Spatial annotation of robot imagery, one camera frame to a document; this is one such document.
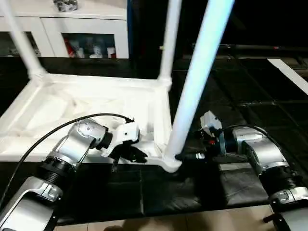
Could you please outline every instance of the red object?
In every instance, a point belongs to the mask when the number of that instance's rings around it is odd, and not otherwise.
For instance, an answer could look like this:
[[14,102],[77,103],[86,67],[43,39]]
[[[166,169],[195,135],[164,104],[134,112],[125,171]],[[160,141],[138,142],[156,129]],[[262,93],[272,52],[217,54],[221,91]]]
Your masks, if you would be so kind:
[[71,57],[71,58],[74,58],[75,57],[75,52],[71,46],[71,44],[69,44],[69,41],[68,39],[64,39],[64,43],[66,45],[66,49],[67,49],[67,53],[68,53],[68,56]]
[[214,140],[210,140],[210,141],[208,141],[208,143],[211,144],[211,145],[214,145],[215,141]]

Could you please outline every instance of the black cable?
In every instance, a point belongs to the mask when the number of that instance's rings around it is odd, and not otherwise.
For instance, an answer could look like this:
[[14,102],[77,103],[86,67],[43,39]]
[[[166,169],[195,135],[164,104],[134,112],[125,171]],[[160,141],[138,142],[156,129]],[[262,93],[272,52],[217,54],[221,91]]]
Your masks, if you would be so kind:
[[4,201],[5,197],[6,197],[6,194],[7,194],[8,190],[9,190],[9,188],[10,188],[10,186],[11,186],[11,183],[12,183],[12,181],[13,181],[13,179],[14,179],[14,176],[15,176],[16,172],[18,171],[18,169],[19,169],[19,167],[21,166],[21,164],[22,164],[22,163],[25,161],[25,159],[28,157],[28,155],[33,151],[33,149],[35,149],[42,141],[44,141],[47,137],[49,137],[50,135],[52,135],[52,134],[55,133],[56,131],[60,130],[61,128],[64,128],[64,127],[66,127],[67,125],[73,124],[73,123],[78,122],[78,121],[80,121],[80,120],[87,119],[87,118],[91,118],[91,117],[96,117],[96,116],[115,116],[115,117],[119,117],[119,118],[125,119],[125,121],[126,121],[127,123],[133,121],[132,119],[130,119],[130,118],[126,117],[126,116],[123,116],[123,115],[119,115],[119,114],[113,114],[113,113],[97,113],[97,114],[86,115],[86,116],[83,116],[83,117],[79,117],[79,118],[77,118],[77,119],[73,119],[73,120],[68,121],[68,122],[66,122],[66,123],[64,123],[64,124],[61,124],[60,126],[56,127],[56,128],[53,129],[52,131],[48,132],[46,135],[44,135],[44,136],[41,137],[38,141],[36,141],[36,142],[25,152],[25,154],[24,154],[24,155],[21,157],[21,159],[19,160],[19,162],[18,162],[18,164],[17,164],[17,166],[16,166],[16,168],[15,168],[15,170],[14,170],[14,172],[13,172],[13,174],[12,174],[12,176],[11,176],[11,178],[10,178],[10,180],[9,180],[9,182],[8,182],[8,184],[7,184],[6,188],[5,188],[5,190],[4,190],[4,192],[3,192],[3,195],[2,195],[2,197],[1,197],[1,200],[0,200],[0,208],[1,208],[2,203],[3,203],[3,201]]
[[270,141],[272,141],[278,148],[281,148],[280,145],[278,144],[278,142],[271,136],[269,135],[266,131],[264,131],[263,129],[255,126],[255,125],[251,125],[251,124],[233,124],[230,126],[227,126],[225,128],[223,128],[219,135],[227,130],[233,129],[233,128],[244,128],[244,127],[249,127],[249,128],[253,128],[259,132],[261,132],[263,135],[265,135]]

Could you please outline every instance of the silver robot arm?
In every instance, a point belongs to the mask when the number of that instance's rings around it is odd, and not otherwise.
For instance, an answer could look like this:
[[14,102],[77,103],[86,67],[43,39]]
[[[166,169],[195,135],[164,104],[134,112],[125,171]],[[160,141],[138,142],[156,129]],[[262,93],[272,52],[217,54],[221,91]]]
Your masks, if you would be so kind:
[[104,150],[108,156],[123,142],[138,142],[135,122],[120,125],[112,132],[92,119],[76,122],[29,177],[0,214],[0,231],[53,230],[55,205],[61,200],[89,149]]
[[308,229],[308,189],[301,176],[290,167],[282,151],[266,132],[250,127],[234,127],[222,132],[222,124],[210,111],[201,117],[202,132],[217,154],[236,152],[247,156],[269,196],[274,214],[264,218],[273,221],[279,231]]

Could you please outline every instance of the black table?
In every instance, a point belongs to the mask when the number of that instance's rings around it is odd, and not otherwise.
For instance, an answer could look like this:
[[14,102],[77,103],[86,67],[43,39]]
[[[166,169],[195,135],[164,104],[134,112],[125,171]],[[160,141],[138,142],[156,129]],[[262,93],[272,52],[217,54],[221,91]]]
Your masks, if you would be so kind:
[[[129,60],[43,58],[51,73],[108,77],[156,78],[158,65]],[[177,61],[169,94],[171,117],[180,98],[189,61]],[[0,58],[0,113],[28,82],[18,58]],[[267,60],[216,60],[199,103],[191,130],[211,110],[224,126],[251,123],[264,127],[282,146],[288,161],[307,181],[308,96]],[[202,150],[188,139],[186,151]],[[108,164],[82,164],[74,186],[64,197],[59,225],[159,216],[267,204],[267,195],[243,156],[185,163],[176,173],[156,166],[121,165],[111,173]],[[9,195],[39,163],[24,163]],[[16,163],[0,163],[0,193]]]

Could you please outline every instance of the floor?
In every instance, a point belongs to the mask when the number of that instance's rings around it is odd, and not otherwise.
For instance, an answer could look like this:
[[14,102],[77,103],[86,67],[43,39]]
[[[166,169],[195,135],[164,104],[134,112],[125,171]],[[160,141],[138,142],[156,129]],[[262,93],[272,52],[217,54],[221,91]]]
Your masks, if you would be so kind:
[[56,227],[55,231],[274,231],[269,205]]

